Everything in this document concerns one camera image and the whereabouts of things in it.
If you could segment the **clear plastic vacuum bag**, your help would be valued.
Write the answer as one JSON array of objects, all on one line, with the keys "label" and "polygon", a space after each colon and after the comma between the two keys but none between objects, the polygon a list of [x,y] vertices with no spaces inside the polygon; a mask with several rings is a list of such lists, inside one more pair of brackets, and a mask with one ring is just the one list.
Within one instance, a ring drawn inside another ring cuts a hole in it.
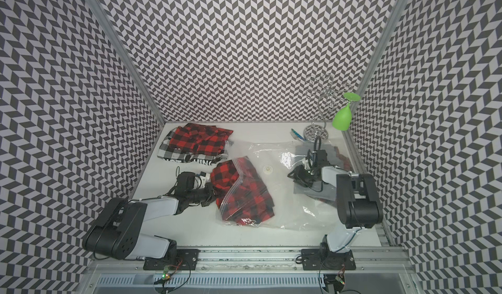
[{"label": "clear plastic vacuum bag", "polygon": [[304,194],[294,194],[294,181],[288,173],[295,169],[294,152],[298,145],[311,143],[280,142],[250,143],[243,141],[230,142],[224,153],[227,159],[247,157],[261,176],[271,194],[275,207],[275,216],[259,226],[273,229],[289,229],[295,231],[318,230],[330,228],[338,220],[336,208]]}]

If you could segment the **red black plaid shirt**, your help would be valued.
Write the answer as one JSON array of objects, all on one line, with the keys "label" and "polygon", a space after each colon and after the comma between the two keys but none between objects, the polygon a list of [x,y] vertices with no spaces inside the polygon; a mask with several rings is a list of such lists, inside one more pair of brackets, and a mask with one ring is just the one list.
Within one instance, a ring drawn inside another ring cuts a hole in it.
[{"label": "red black plaid shirt", "polygon": [[173,133],[168,149],[185,153],[217,156],[223,153],[233,130],[215,125],[186,124]]}]

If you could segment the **black white plaid shirt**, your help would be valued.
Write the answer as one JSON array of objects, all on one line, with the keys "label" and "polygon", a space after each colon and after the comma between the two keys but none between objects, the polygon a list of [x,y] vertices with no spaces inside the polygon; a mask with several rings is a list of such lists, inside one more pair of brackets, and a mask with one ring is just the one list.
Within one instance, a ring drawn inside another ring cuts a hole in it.
[{"label": "black white plaid shirt", "polygon": [[215,165],[227,159],[226,154],[218,155],[205,155],[193,154],[191,152],[183,151],[177,148],[170,148],[171,136],[167,136],[162,141],[157,157],[168,162],[176,163],[200,163],[202,165]]}]

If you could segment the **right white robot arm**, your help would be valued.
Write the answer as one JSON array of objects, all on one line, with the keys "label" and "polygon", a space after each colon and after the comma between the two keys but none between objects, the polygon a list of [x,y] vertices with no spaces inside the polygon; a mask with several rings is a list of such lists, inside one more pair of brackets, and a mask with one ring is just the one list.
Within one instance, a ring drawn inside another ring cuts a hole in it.
[{"label": "right white robot arm", "polygon": [[370,174],[352,174],[337,166],[325,165],[307,170],[296,167],[288,174],[303,187],[315,182],[335,188],[337,215],[341,225],[325,235],[320,244],[320,258],[348,253],[358,235],[383,221],[383,207],[375,180]]}]

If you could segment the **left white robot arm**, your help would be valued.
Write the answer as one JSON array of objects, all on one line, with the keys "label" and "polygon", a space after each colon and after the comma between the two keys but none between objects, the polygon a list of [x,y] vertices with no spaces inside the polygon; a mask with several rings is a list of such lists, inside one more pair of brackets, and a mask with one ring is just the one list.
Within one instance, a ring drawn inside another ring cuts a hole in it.
[{"label": "left white robot arm", "polygon": [[194,205],[208,206],[220,196],[212,185],[173,189],[167,195],[147,199],[111,199],[82,240],[84,250],[105,259],[146,260],[172,257],[176,241],[141,232],[142,225],[156,218],[177,216]]}]

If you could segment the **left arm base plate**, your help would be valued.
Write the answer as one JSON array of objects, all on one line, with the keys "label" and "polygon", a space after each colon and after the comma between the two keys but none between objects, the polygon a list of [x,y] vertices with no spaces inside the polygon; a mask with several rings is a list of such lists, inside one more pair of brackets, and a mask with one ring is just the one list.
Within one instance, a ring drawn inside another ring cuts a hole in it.
[{"label": "left arm base plate", "polygon": [[195,270],[200,250],[196,248],[168,251],[163,258],[146,258],[143,270]]}]

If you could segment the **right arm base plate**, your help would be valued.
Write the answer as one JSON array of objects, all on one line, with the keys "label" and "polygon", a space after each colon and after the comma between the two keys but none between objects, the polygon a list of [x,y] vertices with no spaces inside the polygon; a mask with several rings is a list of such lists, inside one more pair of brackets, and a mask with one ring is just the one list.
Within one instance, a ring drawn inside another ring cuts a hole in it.
[{"label": "right arm base plate", "polygon": [[328,252],[326,256],[319,249],[306,248],[300,253],[303,270],[356,270],[356,262],[351,251]]}]

